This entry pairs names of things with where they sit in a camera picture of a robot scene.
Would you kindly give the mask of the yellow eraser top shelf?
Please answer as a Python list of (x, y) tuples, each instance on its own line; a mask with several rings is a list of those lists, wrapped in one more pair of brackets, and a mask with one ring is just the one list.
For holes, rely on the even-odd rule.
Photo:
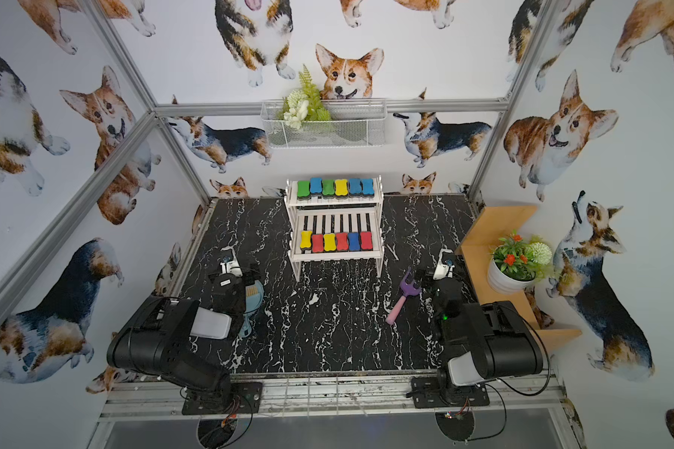
[(347, 179), (338, 179), (334, 181), (334, 191), (335, 196), (348, 196), (348, 180)]

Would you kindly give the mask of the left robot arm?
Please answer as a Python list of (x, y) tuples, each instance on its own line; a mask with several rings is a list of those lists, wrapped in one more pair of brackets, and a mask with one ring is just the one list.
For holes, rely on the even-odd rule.
[(246, 315), (258, 310), (260, 274), (257, 265), (232, 272), (213, 272), (212, 302), (198, 299), (148, 297), (132, 315), (107, 352), (112, 368), (161, 377), (190, 393), (222, 400), (230, 395), (230, 375), (219, 363), (197, 355), (190, 339), (236, 338)]

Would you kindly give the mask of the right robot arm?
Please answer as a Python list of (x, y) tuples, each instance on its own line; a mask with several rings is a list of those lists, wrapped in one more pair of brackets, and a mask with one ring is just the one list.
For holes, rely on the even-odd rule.
[(462, 281), (437, 280), (426, 269), (417, 271), (416, 280), (432, 301), (434, 335), (445, 352), (437, 370), (441, 395), (454, 397), (485, 381), (542, 372), (541, 342), (512, 302), (466, 301)]

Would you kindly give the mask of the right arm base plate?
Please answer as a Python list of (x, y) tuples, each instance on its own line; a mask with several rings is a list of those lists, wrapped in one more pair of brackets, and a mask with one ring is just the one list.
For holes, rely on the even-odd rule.
[(417, 409), (461, 409), (462, 406), (483, 407), (491, 404), (484, 385), (455, 387), (437, 376), (413, 377), (406, 398), (410, 398)]

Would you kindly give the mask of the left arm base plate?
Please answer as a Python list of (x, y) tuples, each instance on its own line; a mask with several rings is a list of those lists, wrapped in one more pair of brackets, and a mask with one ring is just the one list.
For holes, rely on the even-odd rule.
[(239, 382), (226, 392), (186, 391), (182, 415), (231, 415), (257, 413), (263, 395), (264, 383)]

